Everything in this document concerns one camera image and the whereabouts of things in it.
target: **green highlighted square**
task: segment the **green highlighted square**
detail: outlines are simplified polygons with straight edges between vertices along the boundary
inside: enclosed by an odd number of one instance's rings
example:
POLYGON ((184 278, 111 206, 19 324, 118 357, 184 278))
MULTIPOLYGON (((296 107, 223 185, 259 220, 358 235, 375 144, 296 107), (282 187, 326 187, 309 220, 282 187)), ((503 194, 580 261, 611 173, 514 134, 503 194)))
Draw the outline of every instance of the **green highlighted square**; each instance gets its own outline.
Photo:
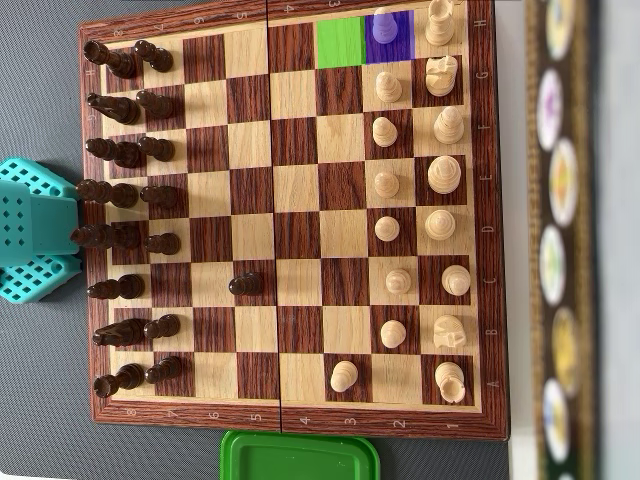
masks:
POLYGON ((318 68, 365 63, 364 17, 336 18, 317 23, 318 68))

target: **light square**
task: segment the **light square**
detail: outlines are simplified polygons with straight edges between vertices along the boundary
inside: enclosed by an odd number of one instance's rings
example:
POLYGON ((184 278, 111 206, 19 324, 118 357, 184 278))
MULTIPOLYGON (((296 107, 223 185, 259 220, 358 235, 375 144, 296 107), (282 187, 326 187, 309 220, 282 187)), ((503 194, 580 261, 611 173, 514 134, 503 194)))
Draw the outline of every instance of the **light square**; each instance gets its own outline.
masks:
POLYGON ((364 116, 329 115, 318 117, 318 163, 364 160, 364 116))

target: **white pawn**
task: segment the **white pawn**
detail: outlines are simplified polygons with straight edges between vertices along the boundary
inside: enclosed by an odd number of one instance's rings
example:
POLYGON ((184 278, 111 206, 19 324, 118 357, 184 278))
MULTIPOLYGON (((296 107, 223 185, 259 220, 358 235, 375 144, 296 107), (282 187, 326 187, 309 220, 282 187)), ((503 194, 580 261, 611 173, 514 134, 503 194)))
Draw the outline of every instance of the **white pawn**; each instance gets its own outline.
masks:
POLYGON ((373 12, 373 38, 381 44, 391 43, 398 35, 398 24, 385 7, 373 12))

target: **dark chess piece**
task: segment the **dark chess piece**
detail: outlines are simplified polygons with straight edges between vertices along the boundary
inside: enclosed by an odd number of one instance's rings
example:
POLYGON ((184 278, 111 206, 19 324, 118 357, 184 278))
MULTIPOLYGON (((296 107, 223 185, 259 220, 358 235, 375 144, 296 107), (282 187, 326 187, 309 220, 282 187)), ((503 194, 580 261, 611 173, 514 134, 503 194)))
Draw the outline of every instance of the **dark chess piece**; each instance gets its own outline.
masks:
POLYGON ((123 275, 118 280, 98 282, 87 289, 87 295, 99 300, 115 300, 118 297, 131 300, 144 293, 144 280, 139 275, 123 275))
POLYGON ((136 95, 136 101, 142 108, 157 118, 169 118, 173 113, 173 100, 149 90, 140 90, 136 95))
POLYGON ((177 315, 167 314, 158 320, 147 322, 144 336, 147 338, 172 337, 180 331, 180 319, 177 315))
POLYGON ((144 187, 140 191, 143 202, 153 203, 161 208, 173 208, 178 203, 178 189, 163 185, 159 187, 144 187))
POLYGON ((108 97, 90 93, 87 95, 87 105, 125 125, 136 123, 140 116, 138 104, 127 97, 108 97))
POLYGON ((255 272, 244 273, 229 282, 233 295, 260 295, 262 287, 262 275, 255 272))
POLYGON ((146 40, 138 40, 133 49, 158 72, 168 72, 173 66, 173 57, 167 50, 146 40))
POLYGON ((118 389, 131 390, 144 382, 144 369, 137 363, 128 363, 120 367, 114 375, 103 375, 93 381, 93 391, 100 398, 115 394, 118 389))
POLYGON ((111 225, 85 225, 71 233, 71 241, 85 248, 133 249, 140 245, 140 230, 132 225, 117 228, 111 225))
POLYGON ((125 347, 127 345, 135 345, 144 340, 144 323, 139 318, 129 318, 121 322, 112 323, 93 332, 91 340, 98 346, 125 347))
POLYGON ((176 378, 182 373, 182 362, 180 358, 172 355, 163 358, 153 367, 147 370, 144 378, 149 383, 158 383, 170 378, 176 378))
POLYGON ((120 78, 131 78, 136 73, 136 63, 131 55, 124 52, 110 52, 106 45, 95 40, 84 44, 84 58, 96 65, 107 64, 111 73, 120 78))
POLYGON ((175 255, 180 251, 180 237, 175 233, 152 235, 143 240, 144 248, 150 253, 175 255))
POLYGON ((138 148, 145 155, 151 155, 161 162, 168 162, 176 152, 173 143, 164 138, 142 137, 138 140, 138 148))
POLYGON ((85 144, 87 151, 94 157, 118 165, 121 168, 136 168, 140 165, 140 150, 133 142, 114 142, 104 138, 90 138, 85 144))
POLYGON ((138 202, 136 187, 128 183, 111 185, 88 178, 76 185, 76 192, 82 200, 87 202, 111 202, 118 208, 131 208, 138 202))

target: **dark square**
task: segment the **dark square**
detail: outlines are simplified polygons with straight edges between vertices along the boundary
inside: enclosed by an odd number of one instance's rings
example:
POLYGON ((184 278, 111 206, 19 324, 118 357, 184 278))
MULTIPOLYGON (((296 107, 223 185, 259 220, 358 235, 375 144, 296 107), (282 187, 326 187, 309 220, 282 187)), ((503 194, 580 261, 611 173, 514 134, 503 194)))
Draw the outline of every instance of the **dark square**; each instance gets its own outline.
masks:
POLYGON ((320 258, 320 212, 274 215, 276 258, 320 258))
POLYGON ((224 35, 182 41, 184 83, 224 80, 224 35))
POLYGON ((187 130, 187 170, 189 173, 229 170, 226 125, 187 130))
POLYGON ((149 236, 149 222, 147 220, 142 222, 113 222, 112 227, 118 228, 125 225, 138 228, 140 233, 140 244, 136 248, 127 249, 113 247, 111 249, 111 264, 112 265, 140 265, 149 263, 149 252, 144 248, 142 242, 149 236))
POLYGON ((322 307, 278 307, 278 351, 322 353, 322 307))
POLYGON ((316 117, 271 120, 271 158, 277 166, 318 163, 316 117))
POLYGON ((324 354, 324 396, 326 401, 371 403, 373 401, 372 382, 371 355, 324 354), (335 366, 344 360, 356 366, 358 379, 345 392, 339 393, 331 388, 331 374, 335 366))
POLYGON ((186 173, 148 177, 148 185, 150 187, 166 185, 169 187, 175 187, 178 191, 178 203, 176 203, 172 208, 163 208, 154 203, 149 204, 150 220, 189 217, 189 194, 187 192, 187 181, 186 173))
POLYGON ((229 123, 269 120, 269 75, 227 79, 229 123))
POLYGON ((163 358, 172 356, 180 359, 182 372, 175 378, 156 383, 156 395, 161 397, 193 397, 195 395, 193 352, 154 352, 153 361, 158 363, 163 358))
MULTIPOLYGON (((140 137, 143 137, 143 136, 144 134, 140 133, 140 134, 129 134, 129 135, 117 135, 115 137, 109 137, 109 138, 116 143, 132 142, 137 144, 140 137)), ((116 179, 116 178, 146 177, 147 176, 147 156, 142 152, 139 152, 139 153, 140 153, 140 163, 136 168, 122 168, 116 165, 115 162, 113 161, 109 162, 109 175, 111 176, 111 178, 116 179)), ((100 158, 96 158, 93 155, 91 155, 91 157, 95 159, 96 162, 104 162, 104 160, 100 158)))
POLYGON ((318 116, 362 113, 361 68, 316 70, 316 108, 318 116))
POLYGON ((173 101, 173 113, 169 118, 158 118, 145 111, 144 117, 147 123, 147 132, 159 132, 185 128, 184 85, 149 88, 148 90, 156 95, 169 97, 173 101))
POLYGON ((259 273, 262 276, 262 295, 239 295, 235 297, 236 306, 267 306, 276 304, 276 261, 275 260, 236 260, 233 262, 233 275, 259 273))
MULTIPOLYGON (((123 320, 129 320, 130 318, 137 318, 140 320, 140 327, 144 328, 145 323, 153 320, 151 317, 150 308, 114 308, 113 309, 113 321, 114 323, 122 322, 123 320)), ((152 352, 153 340, 147 337, 143 337, 142 341, 134 345, 127 345, 126 347, 116 347, 116 350, 125 350, 132 352, 152 352)))
POLYGON ((322 304, 369 305, 369 260, 323 258, 322 304))
POLYGON ((453 90, 448 95, 443 97, 436 97, 429 93, 427 90, 427 82, 424 81, 427 72, 427 60, 428 58, 417 58, 411 61, 411 78, 420 78, 419 82, 411 82, 412 92, 411 98, 413 99, 413 108, 419 107, 448 107, 449 105, 463 105, 464 94, 462 90, 462 56, 452 55, 458 60, 458 72, 456 73, 456 80, 453 84, 453 90))
POLYGON ((464 405, 473 406, 473 357, 471 355, 422 355, 422 403, 427 405, 464 405), (465 395, 461 402, 446 402, 440 395, 436 383, 436 368, 441 363, 453 362, 464 374, 465 395))
POLYGON ((151 265, 151 304, 158 308, 191 306, 190 263, 151 265))
POLYGON ((133 58, 133 63, 136 66, 136 73, 131 78, 120 78, 116 77, 109 67, 105 66, 107 69, 107 93, 117 93, 117 92, 131 92, 133 90, 142 90, 144 88, 144 69, 142 64, 142 57, 140 55, 136 55, 133 51, 133 48, 118 48, 115 50, 111 50, 114 53, 128 53, 133 58))
POLYGON ((417 355, 420 353, 420 312, 415 305, 371 305, 371 353, 401 353, 417 355), (407 337, 396 348, 387 348, 382 343, 380 329, 389 320, 404 325, 407 337))
POLYGON ((411 110, 387 110, 364 114, 364 158, 380 160, 386 158, 413 157, 413 115, 411 110), (386 117, 398 129, 398 138, 388 147, 380 147, 373 141, 373 122, 386 117))
POLYGON ((318 164, 320 210, 367 208, 364 162, 318 164))
POLYGON ((231 214, 273 212, 273 172, 271 167, 230 170, 231 214))
POLYGON ((469 270, 468 255, 432 255, 418 257, 420 305, 471 305, 471 289, 464 295, 451 295, 442 286, 442 273, 451 265, 469 270))
POLYGON ((239 398, 280 398, 277 353, 238 352, 236 356, 239 398))
POLYGON ((418 254, 416 209, 414 207, 370 208, 367 210, 367 243, 370 257, 413 257, 418 254), (376 222, 393 217, 400 225, 400 233, 390 241, 376 237, 376 222))
POLYGON ((233 260, 231 217, 190 218, 189 224, 193 263, 233 260))
POLYGON ((268 35, 271 73, 315 68, 312 23, 271 27, 268 35))
POLYGON ((450 155, 460 165, 460 185, 453 192, 443 195, 434 192, 429 186, 427 172, 429 166, 438 157, 417 157, 416 172, 416 204, 417 205, 466 205, 467 204, 467 167, 464 155, 450 155))
POLYGON ((233 307, 194 308, 193 337, 196 352, 235 352, 233 307))

